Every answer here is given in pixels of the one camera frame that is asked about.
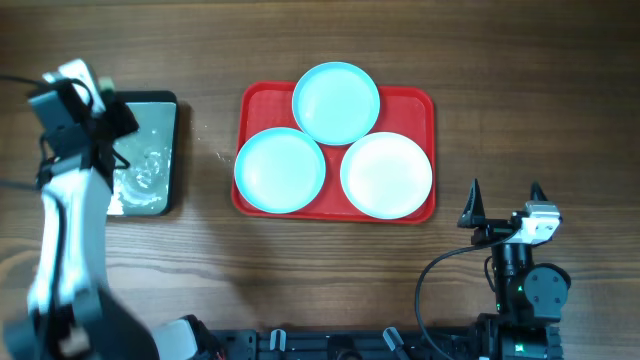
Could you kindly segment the white plate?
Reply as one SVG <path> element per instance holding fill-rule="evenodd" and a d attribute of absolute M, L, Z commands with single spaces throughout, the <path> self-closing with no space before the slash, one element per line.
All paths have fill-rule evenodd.
<path fill-rule="evenodd" d="M 353 143 L 340 166 L 340 184 L 360 212 L 381 220 L 406 217 L 426 202 L 433 169 L 426 153 L 408 137 L 371 133 Z"/>

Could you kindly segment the light blue plate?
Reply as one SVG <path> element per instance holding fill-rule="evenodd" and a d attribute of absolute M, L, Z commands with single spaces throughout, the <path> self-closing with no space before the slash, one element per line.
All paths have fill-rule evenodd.
<path fill-rule="evenodd" d="M 326 162 L 319 145 L 305 133 L 275 127 L 252 136 L 240 148 L 234 181 L 253 207 L 271 214 L 286 214 L 309 205 L 326 177 Z"/>
<path fill-rule="evenodd" d="M 315 141 L 351 144 L 376 124 L 381 97 L 371 76 L 356 65 L 325 62 L 308 70 L 294 87 L 291 109 L 298 127 Z"/>

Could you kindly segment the green yellow sponge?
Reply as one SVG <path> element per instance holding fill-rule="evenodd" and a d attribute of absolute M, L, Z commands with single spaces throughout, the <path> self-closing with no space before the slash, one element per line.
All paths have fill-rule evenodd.
<path fill-rule="evenodd" d="M 112 78 L 110 77 L 100 77 L 98 79 L 98 86 L 100 92 L 114 92 L 115 84 Z"/>

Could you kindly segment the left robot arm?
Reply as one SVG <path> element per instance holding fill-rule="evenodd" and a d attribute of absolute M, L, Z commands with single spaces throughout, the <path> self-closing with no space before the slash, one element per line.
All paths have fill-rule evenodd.
<path fill-rule="evenodd" d="M 224 350 L 203 322 L 184 316 L 149 330 L 111 295 L 105 227 L 113 173 L 129 162 L 114 142 L 138 130 L 111 85 L 100 84 L 82 59 L 33 81 L 28 102 L 44 132 L 34 184 L 45 223 L 38 271 L 25 318 L 4 326 L 15 359 L 66 359 L 64 341 L 76 329 L 88 345 L 75 359 L 221 359 Z"/>

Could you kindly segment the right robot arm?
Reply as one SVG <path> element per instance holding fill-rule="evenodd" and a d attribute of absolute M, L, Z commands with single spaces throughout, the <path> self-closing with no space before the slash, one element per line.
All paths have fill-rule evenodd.
<path fill-rule="evenodd" d="M 473 325 L 472 359 L 552 360 L 564 357 L 559 328 L 571 278 L 550 263 L 535 263 L 533 249 L 552 240 L 562 223 L 558 207 L 538 183 L 530 200 L 508 219 L 485 215 L 480 186 L 473 181 L 457 226 L 474 231 L 471 244 L 491 250 L 494 314 Z"/>

